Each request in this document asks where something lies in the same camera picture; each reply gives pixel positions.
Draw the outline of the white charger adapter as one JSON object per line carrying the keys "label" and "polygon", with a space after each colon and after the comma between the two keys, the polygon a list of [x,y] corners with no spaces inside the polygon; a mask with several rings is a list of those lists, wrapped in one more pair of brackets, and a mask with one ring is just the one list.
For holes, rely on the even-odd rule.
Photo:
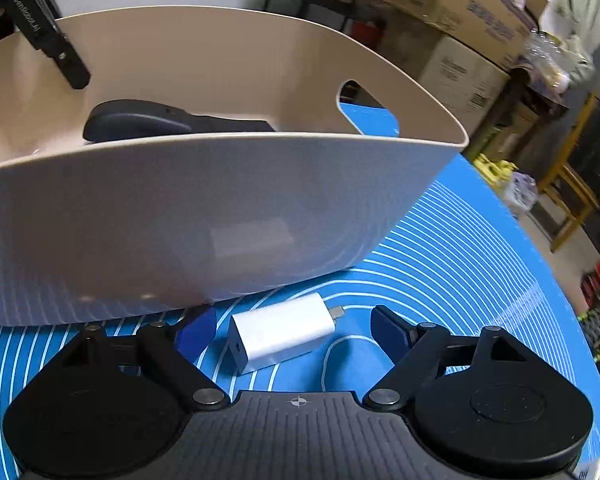
{"label": "white charger adapter", "polygon": [[336,330],[343,307],[327,307],[317,293],[234,314],[227,332],[238,375],[303,356]]}

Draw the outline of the beige plastic storage bin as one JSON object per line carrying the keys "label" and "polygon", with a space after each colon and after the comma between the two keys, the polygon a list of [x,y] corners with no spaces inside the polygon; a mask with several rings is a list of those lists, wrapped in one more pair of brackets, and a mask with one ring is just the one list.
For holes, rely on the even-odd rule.
{"label": "beige plastic storage bin", "polygon": [[[468,142],[414,79],[335,29],[259,11],[141,6],[64,18],[70,87],[0,41],[0,325],[125,318],[361,261]],[[113,100],[274,132],[91,143]]]}

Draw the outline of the black remote control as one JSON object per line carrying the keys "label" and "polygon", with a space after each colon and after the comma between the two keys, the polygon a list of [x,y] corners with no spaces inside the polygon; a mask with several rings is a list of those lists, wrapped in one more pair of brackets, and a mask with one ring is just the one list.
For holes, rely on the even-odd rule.
{"label": "black remote control", "polygon": [[83,128],[91,143],[197,133],[274,132],[265,120],[193,115],[180,108],[142,100],[113,100],[95,106]]}

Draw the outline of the blue silicone mat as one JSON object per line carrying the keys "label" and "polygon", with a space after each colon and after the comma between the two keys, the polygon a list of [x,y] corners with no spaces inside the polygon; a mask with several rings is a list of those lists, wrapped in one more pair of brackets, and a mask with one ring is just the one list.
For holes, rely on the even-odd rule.
{"label": "blue silicone mat", "polygon": [[357,266],[216,307],[218,330],[239,312],[310,292],[347,309],[316,351],[238,376],[222,342],[197,365],[229,393],[321,388],[363,390],[387,368],[370,339],[370,309],[385,304],[412,321],[436,321],[453,333],[504,326],[588,396],[592,432],[582,456],[600,458],[600,376],[567,298],[526,232],[464,159],[438,180]]}

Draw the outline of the white plastic bag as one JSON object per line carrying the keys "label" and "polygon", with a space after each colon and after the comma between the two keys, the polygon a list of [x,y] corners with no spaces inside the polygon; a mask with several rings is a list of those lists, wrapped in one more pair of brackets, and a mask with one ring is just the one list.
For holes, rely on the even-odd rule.
{"label": "white plastic bag", "polygon": [[515,218],[525,216],[538,199],[535,180],[528,174],[514,171],[502,189],[501,199]]}

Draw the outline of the yellow oil jug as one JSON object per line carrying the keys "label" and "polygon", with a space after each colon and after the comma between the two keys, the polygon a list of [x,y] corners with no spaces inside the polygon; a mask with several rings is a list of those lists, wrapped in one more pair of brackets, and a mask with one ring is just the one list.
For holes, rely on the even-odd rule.
{"label": "yellow oil jug", "polygon": [[517,166],[507,160],[492,162],[485,154],[479,154],[472,162],[490,188],[501,188],[510,180]]}

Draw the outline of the wooden chair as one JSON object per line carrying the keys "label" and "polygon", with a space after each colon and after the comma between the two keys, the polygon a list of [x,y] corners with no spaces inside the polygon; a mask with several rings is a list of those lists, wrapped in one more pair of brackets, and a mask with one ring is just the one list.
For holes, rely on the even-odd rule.
{"label": "wooden chair", "polygon": [[594,211],[600,209],[597,197],[580,174],[568,162],[576,147],[584,127],[595,112],[600,99],[588,92],[579,110],[576,121],[562,144],[550,169],[541,180],[538,191],[546,195],[565,214],[565,219],[557,228],[550,241],[550,252],[554,254]]}

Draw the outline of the tall stacked cardboard box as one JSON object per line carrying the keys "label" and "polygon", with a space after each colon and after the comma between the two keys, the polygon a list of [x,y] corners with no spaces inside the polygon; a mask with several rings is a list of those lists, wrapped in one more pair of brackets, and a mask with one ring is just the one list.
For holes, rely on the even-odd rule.
{"label": "tall stacked cardboard box", "polygon": [[421,21],[389,23],[378,52],[431,93],[474,134],[508,74],[482,55]]}

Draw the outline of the open top cardboard box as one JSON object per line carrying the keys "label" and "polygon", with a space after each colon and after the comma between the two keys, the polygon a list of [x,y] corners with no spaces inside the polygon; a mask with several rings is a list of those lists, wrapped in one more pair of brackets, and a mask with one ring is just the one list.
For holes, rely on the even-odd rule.
{"label": "open top cardboard box", "polygon": [[512,0],[382,0],[474,49],[502,70],[512,68],[534,29]]}

